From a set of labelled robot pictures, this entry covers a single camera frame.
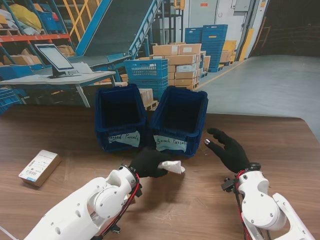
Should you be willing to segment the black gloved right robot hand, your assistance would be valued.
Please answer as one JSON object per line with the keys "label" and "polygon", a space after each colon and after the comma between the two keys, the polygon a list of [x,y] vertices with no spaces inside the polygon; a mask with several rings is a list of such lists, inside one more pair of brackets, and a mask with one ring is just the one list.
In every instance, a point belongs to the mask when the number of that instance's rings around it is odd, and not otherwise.
{"label": "black gloved right robot hand", "polygon": [[228,170],[237,174],[249,168],[250,162],[245,150],[235,139],[217,128],[208,128],[207,133],[224,145],[221,147],[209,139],[204,141],[204,144],[220,158]]}

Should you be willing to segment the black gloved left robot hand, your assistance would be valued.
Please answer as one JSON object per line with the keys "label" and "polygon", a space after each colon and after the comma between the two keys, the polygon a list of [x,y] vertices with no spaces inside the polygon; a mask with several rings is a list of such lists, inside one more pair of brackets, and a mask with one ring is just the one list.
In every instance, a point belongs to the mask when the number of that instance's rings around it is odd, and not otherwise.
{"label": "black gloved left robot hand", "polygon": [[158,168],[159,164],[171,160],[168,154],[161,153],[155,149],[144,148],[131,161],[129,167],[134,169],[140,178],[159,178],[168,173],[167,170]]}

